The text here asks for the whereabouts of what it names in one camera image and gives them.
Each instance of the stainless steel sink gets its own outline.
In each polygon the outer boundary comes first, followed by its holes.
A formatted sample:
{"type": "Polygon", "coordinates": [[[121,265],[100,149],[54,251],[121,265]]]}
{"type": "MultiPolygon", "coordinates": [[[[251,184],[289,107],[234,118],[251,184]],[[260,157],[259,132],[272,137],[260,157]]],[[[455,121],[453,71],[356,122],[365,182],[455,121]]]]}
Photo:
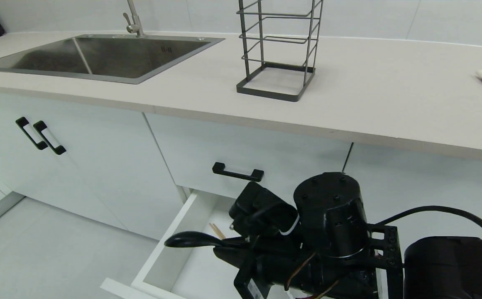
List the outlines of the stainless steel sink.
{"type": "Polygon", "coordinates": [[[87,34],[0,58],[0,72],[139,84],[222,38],[87,34]]]}

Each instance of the white countertop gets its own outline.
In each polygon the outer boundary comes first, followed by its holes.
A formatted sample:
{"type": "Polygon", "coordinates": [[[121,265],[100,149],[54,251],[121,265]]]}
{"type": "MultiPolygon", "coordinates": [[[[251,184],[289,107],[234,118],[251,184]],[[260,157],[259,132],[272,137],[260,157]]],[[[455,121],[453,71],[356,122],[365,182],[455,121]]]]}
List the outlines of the white countertop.
{"type": "MultiPolygon", "coordinates": [[[[0,57],[80,34],[7,34],[0,57]]],[[[241,40],[202,35],[226,40],[138,85],[0,72],[0,91],[482,159],[482,47],[321,38],[315,78],[292,103],[237,93],[241,40]]],[[[306,46],[265,47],[272,61],[305,57],[306,46]]]]}

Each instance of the chopsticks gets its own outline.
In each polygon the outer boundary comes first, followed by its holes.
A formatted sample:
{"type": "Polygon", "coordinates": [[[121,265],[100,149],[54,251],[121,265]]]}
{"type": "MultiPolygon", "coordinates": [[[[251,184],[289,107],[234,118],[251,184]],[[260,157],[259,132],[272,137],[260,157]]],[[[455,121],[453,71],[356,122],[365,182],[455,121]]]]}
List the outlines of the chopsticks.
{"type": "Polygon", "coordinates": [[[224,236],[224,234],[220,231],[220,229],[218,229],[218,227],[214,223],[210,223],[209,227],[213,229],[213,231],[215,232],[215,234],[218,236],[219,239],[224,240],[226,238],[226,236],[224,236]]]}

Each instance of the metal rack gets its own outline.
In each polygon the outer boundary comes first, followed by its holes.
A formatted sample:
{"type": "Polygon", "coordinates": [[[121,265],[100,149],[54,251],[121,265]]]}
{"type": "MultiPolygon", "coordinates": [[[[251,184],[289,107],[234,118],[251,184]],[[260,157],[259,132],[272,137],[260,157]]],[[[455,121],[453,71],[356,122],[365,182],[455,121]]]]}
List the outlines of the metal rack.
{"type": "Polygon", "coordinates": [[[320,35],[320,22],[322,20],[322,9],[324,5],[324,0],[312,0],[311,10],[306,13],[305,15],[299,14],[288,14],[288,13],[264,13],[262,11],[262,0],[257,0],[248,6],[244,6],[244,0],[239,0],[239,11],[237,14],[241,17],[241,35],[239,38],[243,40],[243,51],[244,55],[241,59],[245,61],[245,69],[246,69],[246,78],[243,79],[241,82],[237,84],[237,92],[238,93],[245,93],[248,95],[254,96],[261,96],[261,97],[269,97],[275,98],[277,100],[288,100],[290,102],[297,102],[300,100],[300,97],[303,95],[304,91],[306,90],[307,86],[315,76],[315,62],[316,62],[316,53],[318,50],[318,40],[320,35]],[[253,6],[257,5],[257,11],[248,12],[247,10],[253,6]],[[315,10],[320,6],[320,13],[318,17],[315,17],[315,10]],[[258,16],[258,21],[250,26],[248,29],[246,27],[246,20],[245,15],[256,15],[258,16]],[[310,20],[309,23],[309,33],[304,37],[287,37],[287,36],[277,36],[277,35],[264,35],[263,34],[263,21],[266,19],[300,19],[300,20],[310,20]],[[249,37],[247,36],[247,32],[249,30],[254,29],[256,26],[259,26],[259,37],[249,37]],[[313,33],[316,31],[316,38],[313,38],[313,33]],[[248,40],[257,40],[257,42],[248,49],[247,41],[248,40]],[[290,44],[307,44],[307,51],[306,51],[306,59],[305,62],[301,65],[293,65],[293,64],[285,64],[285,63],[278,63],[278,62],[271,62],[265,59],[264,50],[263,50],[263,42],[285,42],[290,44]],[[248,53],[252,51],[256,46],[259,45],[260,48],[260,55],[261,59],[251,59],[248,57],[248,53]],[[309,58],[314,52],[313,56],[313,66],[309,66],[309,58]],[[254,72],[250,72],[249,62],[260,62],[261,66],[257,68],[254,72]],[[260,74],[266,68],[275,68],[275,69],[283,69],[283,70],[291,70],[291,71],[299,71],[303,72],[303,87],[301,91],[294,95],[289,93],[278,93],[275,91],[264,91],[260,89],[253,89],[247,88],[245,85],[250,82],[250,80],[254,79],[258,74],[260,74]]]}

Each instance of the gray floor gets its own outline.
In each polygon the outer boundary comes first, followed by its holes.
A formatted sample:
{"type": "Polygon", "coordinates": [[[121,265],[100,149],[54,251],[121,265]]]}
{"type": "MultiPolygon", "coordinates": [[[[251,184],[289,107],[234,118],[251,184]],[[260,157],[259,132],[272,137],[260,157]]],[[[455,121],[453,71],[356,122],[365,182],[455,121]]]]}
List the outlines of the gray floor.
{"type": "Polygon", "coordinates": [[[106,277],[129,285],[156,240],[23,199],[0,217],[0,299],[115,299],[106,277]]]}

